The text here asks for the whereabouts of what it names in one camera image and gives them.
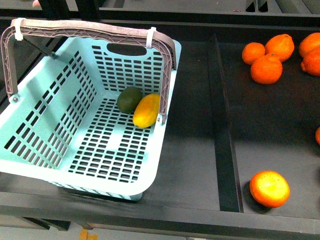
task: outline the basket handle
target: basket handle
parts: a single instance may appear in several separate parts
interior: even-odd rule
[[[13,19],[1,36],[1,53],[5,88],[8,98],[18,93],[16,63],[14,57],[14,37],[80,37],[106,40],[109,43],[149,46],[162,55],[163,79],[160,92],[159,114],[162,124],[166,122],[171,70],[176,69],[176,50],[174,41],[167,35],[150,30],[112,26],[104,23],[80,20],[35,20]]]

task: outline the basket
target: basket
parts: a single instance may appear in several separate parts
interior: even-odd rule
[[[67,40],[17,85],[16,39]],[[122,55],[110,45],[143,46]],[[158,169],[181,45],[154,29],[74,20],[14,19],[1,52],[10,104],[0,115],[0,171],[63,188],[137,201]],[[126,87],[160,94],[154,125],[139,128],[117,108]]]

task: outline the tangerine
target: tangerine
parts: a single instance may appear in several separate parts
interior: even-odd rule
[[[247,44],[242,51],[242,60],[248,64],[252,65],[254,60],[265,55],[265,46],[258,42],[250,42]]]
[[[320,127],[315,131],[315,140],[320,145]]]
[[[308,35],[299,45],[299,54],[302,58],[307,56],[313,49],[320,46],[320,32]]]
[[[313,49],[301,62],[302,71],[313,76],[320,76],[320,46]]]
[[[251,178],[249,187],[253,198],[267,208],[282,206],[290,196],[288,182],[276,171],[256,173]]]
[[[273,54],[258,57],[251,65],[252,79],[258,84],[274,84],[283,72],[281,61]]]
[[[288,34],[272,37],[264,47],[266,54],[275,54],[281,62],[288,60],[295,50],[292,37]]]

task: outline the light blue plastic basket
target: light blue plastic basket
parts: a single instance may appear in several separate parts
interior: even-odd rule
[[[105,40],[69,37],[18,85],[19,101],[0,115],[2,172],[60,187],[139,200],[154,181],[167,122],[148,128],[121,113],[126,87],[160,94],[164,62],[108,51]],[[174,41],[178,65],[181,45]],[[169,111],[177,70],[171,71]]]

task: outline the floor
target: floor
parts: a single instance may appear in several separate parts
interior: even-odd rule
[[[58,231],[51,227],[50,230],[27,229],[18,227],[0,226],[0,239],[10,240],[79,240],[82,228],[76,223],[71,223],[68,231]],[[88,234],[97,235],[98,240],[184,240],[184,237],[166,236],[157,234],[137,233],[128,231],[93,229]]]

